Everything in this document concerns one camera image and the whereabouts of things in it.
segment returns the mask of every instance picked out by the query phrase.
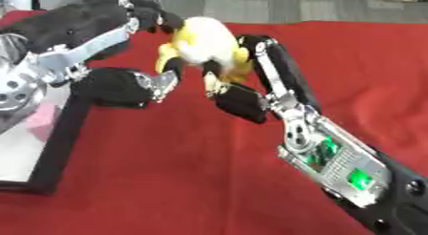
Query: white plush toy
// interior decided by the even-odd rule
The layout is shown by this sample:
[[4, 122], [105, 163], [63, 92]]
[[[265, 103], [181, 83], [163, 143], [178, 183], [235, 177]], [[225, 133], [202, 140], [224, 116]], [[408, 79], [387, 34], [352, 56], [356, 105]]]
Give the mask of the white plush toy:
[[190, 65], [201, 66], [214, 60], [222, 66], [222, 81], [240, 82], [251, 70], [248, 50], [240, 48], [230, 30], [220, 21], [210, 17], [190, 17], [174, 31], [172, 41], [159, 49], [156, 70], [162, 73], [166, 62], [180, 57]]

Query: green circuit board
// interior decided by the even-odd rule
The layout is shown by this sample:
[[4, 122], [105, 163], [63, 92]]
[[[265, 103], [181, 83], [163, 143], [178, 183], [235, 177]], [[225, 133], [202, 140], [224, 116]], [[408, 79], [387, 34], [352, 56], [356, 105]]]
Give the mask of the green circuit board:
[[327, 137], [307, 154], [307, 165], [316, 172], [321, 172], [341, 148], [340, 144], [334, 142], [332, 137]]

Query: red tablecloth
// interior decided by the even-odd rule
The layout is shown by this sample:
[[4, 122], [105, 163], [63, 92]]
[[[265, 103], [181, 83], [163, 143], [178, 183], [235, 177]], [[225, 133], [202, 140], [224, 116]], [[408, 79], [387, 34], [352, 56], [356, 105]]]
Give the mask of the red tablecloth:
[[[229, 28], [276, 37], [329, 117], [428, 175], [428, 25]], [[165, 41], [164, 34], [139, 33], [127, 53], [97, 65], [153, 71]], [[163, 104], [94, 107], [56, 194], [0, 194], [0, 233], [369, 234], [276, 158], [282, 137], [274, 119], [256, 125], [218, 110], [203, 96], [200, 73], [188, 69]]]

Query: robotic arm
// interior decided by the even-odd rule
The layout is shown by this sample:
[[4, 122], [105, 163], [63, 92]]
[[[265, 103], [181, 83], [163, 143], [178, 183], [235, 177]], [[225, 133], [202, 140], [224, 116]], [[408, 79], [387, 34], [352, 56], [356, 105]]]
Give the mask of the robotic arm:
[[267, 93], [215, 78], [207, 95], [224, 111], [262, 123], [271, 111], [285, 123], [280, 159], [317, 182], [334, 202], [376, 234], [426, 234], [427, 180], [352, 136], [322, 116], [292, 58], [268, 36], [243, 35], [254, 69]]
[[86, 66], [88, 60], [122, 52], [133, 33], [154, 32], [158, 25], [168, 32], [182, 20], [154, 1], [83, 0], [0, 29], [0, 134], [32, 114], [48, 86], [73, 82], [85, 95], [93, 93], [84, 90], [88, 80], [108, 75], [130, 81], [139, 95], [134, 104], [162, 100], [178, 83], [178, 70], [159, 77], [129, 70], [122, 74], [124, 69], [92, 75]]

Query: pink object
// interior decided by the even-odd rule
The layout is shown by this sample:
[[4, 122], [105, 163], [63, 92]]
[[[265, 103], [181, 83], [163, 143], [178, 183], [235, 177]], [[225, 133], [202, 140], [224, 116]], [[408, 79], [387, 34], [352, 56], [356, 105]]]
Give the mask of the pink object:
[[42, 103], [37, 111], [27, 118], [27, 128], [41, 141], [47, 141], [59, 116], [60, 109], [53, 103]]

